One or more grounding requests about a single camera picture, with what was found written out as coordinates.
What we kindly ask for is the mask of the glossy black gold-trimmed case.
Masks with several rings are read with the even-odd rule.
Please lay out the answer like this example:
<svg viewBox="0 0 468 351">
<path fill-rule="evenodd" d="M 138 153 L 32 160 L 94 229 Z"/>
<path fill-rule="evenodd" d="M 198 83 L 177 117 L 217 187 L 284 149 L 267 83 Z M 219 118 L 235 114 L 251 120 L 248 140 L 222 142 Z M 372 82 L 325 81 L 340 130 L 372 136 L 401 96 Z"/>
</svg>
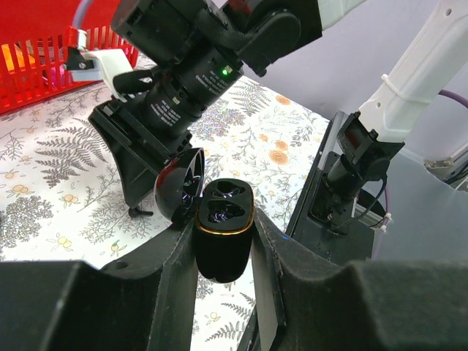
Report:
<svg viewBox="0 0 468 351">
<path fill-rule="evenodd" d="M 236 178 L 205 184 L 205 154 L 191 148 L 173 157 L 156 177 L 159 212 L 181 227 L 192 219 L 192 245 L 198 271 L 220 284 L 244 273 L 252 245 L 254 195 Z"/>
</svg>

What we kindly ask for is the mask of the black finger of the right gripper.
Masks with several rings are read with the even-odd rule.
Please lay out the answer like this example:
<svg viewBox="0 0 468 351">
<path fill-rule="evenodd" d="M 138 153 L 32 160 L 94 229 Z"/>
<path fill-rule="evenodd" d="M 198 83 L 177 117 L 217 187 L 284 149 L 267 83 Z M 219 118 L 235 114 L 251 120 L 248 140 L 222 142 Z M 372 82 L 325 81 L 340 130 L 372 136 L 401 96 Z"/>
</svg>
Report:
<svg viewBox="0 0 468 351">
<path fill-rule="evenodd" d="M 109 150 L 121 179 L 125 203 L 135 208 L 154 187 L 156 177 L 170 157 L 170 149 L 159 140 L 138 140 L 125 144 L 111 138 Z"/>
</svg>

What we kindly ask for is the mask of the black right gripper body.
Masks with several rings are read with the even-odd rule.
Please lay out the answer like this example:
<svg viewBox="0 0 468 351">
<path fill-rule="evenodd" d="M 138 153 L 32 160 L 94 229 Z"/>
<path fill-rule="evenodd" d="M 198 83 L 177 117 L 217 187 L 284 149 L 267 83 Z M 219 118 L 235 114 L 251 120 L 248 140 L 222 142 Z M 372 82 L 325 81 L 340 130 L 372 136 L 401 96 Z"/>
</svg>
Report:
<svg viewBox="0 0 468 351">
<path fill-rule="evenodd" d="M 113 79 L 127 101 L 112 96 L 90 122 L 108 148 L 111 138 L 127 145 L 157 139 L 176 154 L 188 144 L 190 126 L 242 76 L 242 66 L 231 52 L 207 47 L 169 67 L 133 69 Z"/>
</svg>

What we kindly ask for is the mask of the floral patterned table mat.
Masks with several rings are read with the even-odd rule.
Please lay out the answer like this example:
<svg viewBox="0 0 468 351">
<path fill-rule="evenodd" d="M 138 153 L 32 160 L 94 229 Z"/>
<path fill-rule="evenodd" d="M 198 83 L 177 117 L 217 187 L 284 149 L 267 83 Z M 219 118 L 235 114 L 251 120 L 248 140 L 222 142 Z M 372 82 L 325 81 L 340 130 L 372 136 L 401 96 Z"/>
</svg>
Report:
<svg viewBox="0 0 468 351">
<path fill-rule="evenodd" d="M 88 121 L 109 98 L 103 84 L 1 119 L 1 260 L 123 257 L 169 221 L 152 197 L 151 217 L 131 218 L 116 164 Z M 257 206 L 281 229 L 293 214 L 328 121 L 249 78 L 241 78 L 190 128 L 205 152 L 205 178 L 250 183 Z"/>
</svg>

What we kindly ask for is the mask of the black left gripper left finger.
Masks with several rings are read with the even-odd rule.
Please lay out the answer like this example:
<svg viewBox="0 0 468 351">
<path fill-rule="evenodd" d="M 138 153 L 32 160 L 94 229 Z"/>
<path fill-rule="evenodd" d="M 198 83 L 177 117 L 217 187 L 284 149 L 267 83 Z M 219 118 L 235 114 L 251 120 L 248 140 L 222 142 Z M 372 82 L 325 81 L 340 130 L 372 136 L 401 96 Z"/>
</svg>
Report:
<svg viewBox="0 0 468 351">
<path fill-rule="evenodd" d="M 188 350 L 197 289 L 191 222 L 101 269 L 1 264 L 3 350 Z"/>
</svg>

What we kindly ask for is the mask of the black wireless earbud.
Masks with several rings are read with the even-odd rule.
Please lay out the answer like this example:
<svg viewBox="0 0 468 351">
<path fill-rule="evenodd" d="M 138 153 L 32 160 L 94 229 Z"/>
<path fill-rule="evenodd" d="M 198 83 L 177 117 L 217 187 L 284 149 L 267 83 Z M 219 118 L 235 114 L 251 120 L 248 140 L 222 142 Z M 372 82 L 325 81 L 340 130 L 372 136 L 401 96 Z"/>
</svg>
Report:
<svg viewBox="0 0 468 351">
<path fill-rule="evenodd" d="M 154 212 L 153 211 L 144 211 L 144 210 L 141 210 L 139 207 L 135 207 L 135 208 L 130 208 L 128 210 L 128 214 L 131 218 L 136 218 L 136 217 L 139 217 L 139 216 L 153 216 L 154 215 Z"/>
</svg>

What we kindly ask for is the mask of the red plastic shopping basket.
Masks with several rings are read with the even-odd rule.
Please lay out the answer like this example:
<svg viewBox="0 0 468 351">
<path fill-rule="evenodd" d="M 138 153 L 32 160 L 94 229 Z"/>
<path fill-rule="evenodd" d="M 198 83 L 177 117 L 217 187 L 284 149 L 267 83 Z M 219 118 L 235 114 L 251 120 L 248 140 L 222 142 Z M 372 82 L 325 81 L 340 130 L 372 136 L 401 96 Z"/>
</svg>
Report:
<svg viewBox="0 0 468 351">
<path fill-rule="evenodd" d="M 1 2 L 1 113 L 83 86 L 65 71 L 79 1 Z"/>
</svg>

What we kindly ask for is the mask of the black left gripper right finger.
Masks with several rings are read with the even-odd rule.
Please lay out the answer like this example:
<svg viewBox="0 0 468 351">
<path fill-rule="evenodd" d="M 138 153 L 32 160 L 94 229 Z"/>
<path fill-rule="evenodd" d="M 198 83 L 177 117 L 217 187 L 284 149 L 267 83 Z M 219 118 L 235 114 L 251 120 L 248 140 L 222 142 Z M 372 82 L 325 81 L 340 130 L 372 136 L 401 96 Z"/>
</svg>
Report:
<svg viewBox="0 0 468 351">
<path fill-rule="evenodd" d="M 465 350 L 467 263 L 336 265 L 254 216 L 256 305 L 240 350 Z"/>
</svg>

